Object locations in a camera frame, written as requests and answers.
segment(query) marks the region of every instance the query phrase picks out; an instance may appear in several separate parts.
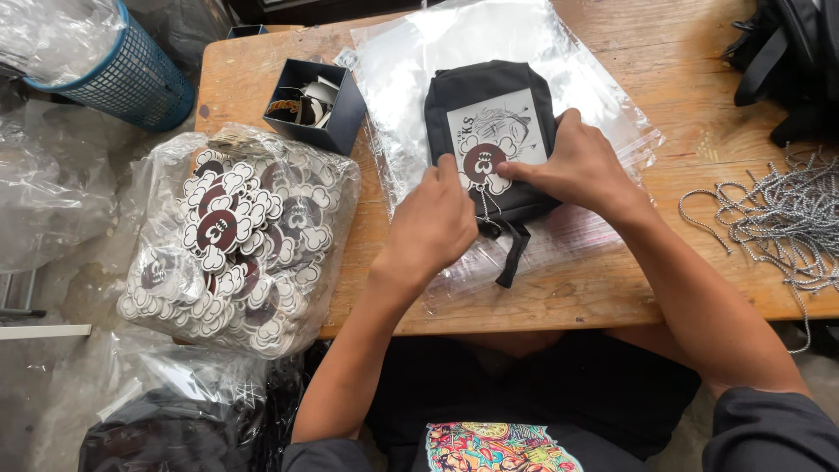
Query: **human hand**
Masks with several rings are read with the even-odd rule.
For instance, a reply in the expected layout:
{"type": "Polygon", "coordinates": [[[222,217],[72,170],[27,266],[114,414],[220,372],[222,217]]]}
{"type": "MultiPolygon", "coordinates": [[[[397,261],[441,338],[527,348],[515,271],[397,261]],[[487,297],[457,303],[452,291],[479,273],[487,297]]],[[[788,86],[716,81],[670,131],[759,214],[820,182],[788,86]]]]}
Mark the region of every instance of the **human hand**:
{"type": "Polygon", "coordinates": [[[461,187],[455,156],[442,155],[396,207],[388,241],[371,273],[422,291],[477,237],[475,203],[461,187]]]}
{"type": "Polygon", "coordinates": [[[588,208],[607,221],[620,218],[649,197],[627,176],[600,129],[580,121],[576,108],[556,117],[554,153],[544,164],[507,161],[501,177],[526,181],[557,200],[588,208]]]}

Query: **black bag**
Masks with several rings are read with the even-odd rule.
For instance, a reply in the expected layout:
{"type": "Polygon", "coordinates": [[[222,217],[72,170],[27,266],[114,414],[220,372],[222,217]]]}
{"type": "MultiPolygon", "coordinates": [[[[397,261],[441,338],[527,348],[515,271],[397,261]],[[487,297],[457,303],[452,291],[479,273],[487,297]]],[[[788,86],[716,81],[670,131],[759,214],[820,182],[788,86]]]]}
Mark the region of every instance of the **black bag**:
{"type": "Polygon", "coordinates": [[[743,34],[724,55],[743,78],[738,107],[771,98],[789,110],[770,138],[778,145],[799,139],[839,137],[839,4],[821,0],[758,0],[743,34]]]}
{"type": "Polygon", "coordinates": [[[461,184],[475,201],[481,232],[513,235],[513,247],[496,282],[509,288],[530,239],[523,223],[560,204],[528,183],[495,172],[505,160],[545,162],[556,129],[548,82],[526,63],[493,60],[437,71],[425,98],[431,164],[455,155],[461,184]]]}

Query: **anime illustration print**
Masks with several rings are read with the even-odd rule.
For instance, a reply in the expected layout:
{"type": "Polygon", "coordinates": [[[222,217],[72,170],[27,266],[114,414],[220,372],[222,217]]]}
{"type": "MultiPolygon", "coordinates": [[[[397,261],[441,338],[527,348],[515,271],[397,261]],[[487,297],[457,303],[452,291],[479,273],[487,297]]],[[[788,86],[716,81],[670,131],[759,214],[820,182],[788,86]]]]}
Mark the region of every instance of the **anime illustration print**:
{"type": "Polygon", "coordinates": [[[431,472],[583,472],[547,427],[448,422],[428,425],[431,472]]]}
{"type": "Polygon", "coordinates": [[[498,164],[547,161],[539,120],[529,88],[491,98],[446,114],[461,185],[501,195],[512,182],[499,176],[498,164]]]}

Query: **blue mesh waste bin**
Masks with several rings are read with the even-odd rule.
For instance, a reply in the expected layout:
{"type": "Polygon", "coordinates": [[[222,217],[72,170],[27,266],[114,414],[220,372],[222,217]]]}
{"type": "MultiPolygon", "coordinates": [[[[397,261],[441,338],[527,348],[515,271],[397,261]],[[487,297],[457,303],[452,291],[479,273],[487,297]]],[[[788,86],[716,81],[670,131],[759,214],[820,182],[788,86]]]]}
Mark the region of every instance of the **blue mesh waste bin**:
{"type": "Polygon", "coordinates": [[[148,131],[174,128],[195,101],[195,89],[172,60],[117,1],[126,28],[113,49],[92,71],[68,84],[49,87],[30,79],[30,86],[59,93],[148,131]]]}

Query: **concrete floor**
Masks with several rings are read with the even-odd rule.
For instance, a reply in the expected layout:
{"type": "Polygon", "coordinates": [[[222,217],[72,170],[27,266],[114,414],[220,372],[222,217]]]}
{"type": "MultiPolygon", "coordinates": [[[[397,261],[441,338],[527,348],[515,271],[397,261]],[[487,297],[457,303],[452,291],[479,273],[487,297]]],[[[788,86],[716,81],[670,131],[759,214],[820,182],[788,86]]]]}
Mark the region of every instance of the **concrete floor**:
{"type": "MultiPolygon", "coordinates": [[[[115,146],[111,164],[123,184],[130,181],[123,174],[130,160],[180,130],[192,130],[192,122],[165,136],[140,135],[115,146]]],[[[112,235],[91,239],[39,270],[33,306],[49,314],[37,323],[90,323],[94,330],[89,338],[0,341],[0,469],[75,470],[85,431],[98,421],[96,413],[120,395],[121,366],[113,362],[112,332],[141,329],[124,322],[114,309],[124,290],[135,224],[120,218],[112,235]]],[[[13,289],[16,299],[19,289],[13,289]]],[[[816,402],[839,420],[839,364],[811,354],[798,354],[796,361],[816,402]]],[[[649,461],[651,470],[701,470],[712,407],[711,396],[700,391],[670,446],[649,461]]]]}

